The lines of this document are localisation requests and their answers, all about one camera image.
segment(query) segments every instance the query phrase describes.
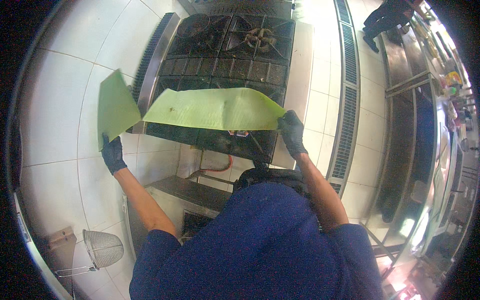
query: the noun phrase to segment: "black nitrile glove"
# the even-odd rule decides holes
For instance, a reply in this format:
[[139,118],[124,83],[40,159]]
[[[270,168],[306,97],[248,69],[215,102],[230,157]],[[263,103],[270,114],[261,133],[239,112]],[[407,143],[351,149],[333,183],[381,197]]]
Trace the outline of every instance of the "black nitrile glove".
[[303,124],[294,110],[289,110],[282,118],[278,118],[278,128],[282,132],[283,141],[293,158],[300,153],[307,153],[303,146]]
[[110,143],[108,136],[103,134],[102,157],[112,175],[120,169],[126,168],[127,165],[123,161],[123,153],[121,151],[120,137],[117,136]]

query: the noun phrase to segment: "gas stove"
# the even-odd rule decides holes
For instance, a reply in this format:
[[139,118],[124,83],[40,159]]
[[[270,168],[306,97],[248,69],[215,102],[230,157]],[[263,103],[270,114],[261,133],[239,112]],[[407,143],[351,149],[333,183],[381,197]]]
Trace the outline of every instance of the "gas stove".
[[[158,72],[153,99],[175,91],[249,87],[283,106],[295,22],[266,15],[193,15],[182,21]],[[277,133],[149,123],[146,134],[270,163]]]
[[[248,87],[262,92],[286,109],[295,109],[301,119],[304,117],[313,57],[308,45],[312,45],[310,35],[313,28],[302,27],[295,33],[297,24],[293,20],[235,13],[195,14],[183,20],[176,14],[166,14],[159,26],[162,23],[165,23],[164,32],[150,58],[138,98],[141,113],[146,112],[167,88],[184,91]],[[289,84],[288,92],[294,34],[302,36],[303,32],[308,33],[308,38],[306,42],[300,42],[306,43],[307,53],[299,50],[294,57],[298,65],[305,65],[301,60],[306,58],[307,65],[301,71],[295,71],[295,82]],[[284,145],[279,146],[281,138],[275,131],[246,134],[146,122],[134,126],[133,133],[145,133],[264,163],[275,160],[275,149],[280,147],[280,152],[286,152]],[[283,153],[280,156],[282,162],[286,161]],[[285,167],[293,167],[292,161],[286,162]]]

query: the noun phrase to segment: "person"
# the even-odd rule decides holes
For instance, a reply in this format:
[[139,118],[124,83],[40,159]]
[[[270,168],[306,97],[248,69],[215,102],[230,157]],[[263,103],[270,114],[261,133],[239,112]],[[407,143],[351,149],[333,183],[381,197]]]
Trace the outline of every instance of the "person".
[[410,3],[409,0],[385,0],[378,9],[374,10],[363,22],[365,27],[362,29],[365,33],[363,40],[370,49],[378,53],[379,50],[373,39],[381,32],[398,24],[405,25],[410,22],[413,11],[418,12],[424,20],[427,20],[427,16],[419,8],[422,1],[414,0],[413,3]]
[[133,268],[132,299],[383,298],[367,232],[349,224],[309,159],[301,121],[290,110],[278,124],[310,200],[272,181],[237,188],[182,246],[171,220],[127,169],[120,139],[108,144],[105,137],[105,163],[149,230]]

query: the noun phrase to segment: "navy blue shirt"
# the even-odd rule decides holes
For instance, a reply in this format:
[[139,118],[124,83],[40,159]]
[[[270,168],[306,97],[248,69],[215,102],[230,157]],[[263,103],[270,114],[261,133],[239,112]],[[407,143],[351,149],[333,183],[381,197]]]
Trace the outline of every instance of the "navy blue shirt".
[[241,189],[183,246],[151,230],[132,299],[382,299],[367,232],[323,233],[307,199],[282,184]]

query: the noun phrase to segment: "green banana leaf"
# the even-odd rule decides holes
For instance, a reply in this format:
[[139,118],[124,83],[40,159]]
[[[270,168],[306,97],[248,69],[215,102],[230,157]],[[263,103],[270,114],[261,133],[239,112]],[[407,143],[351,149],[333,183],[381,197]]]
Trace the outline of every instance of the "green banana leaf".
[[276,130],[284,114],[280,105],[250,88],[166,89],[143,120],[216,130]]
[[100,84],[98,94],[98,150],[103,149],[102,133],[109,142],[140,121],[140,112],[123,80],[120,70],[114,71]]

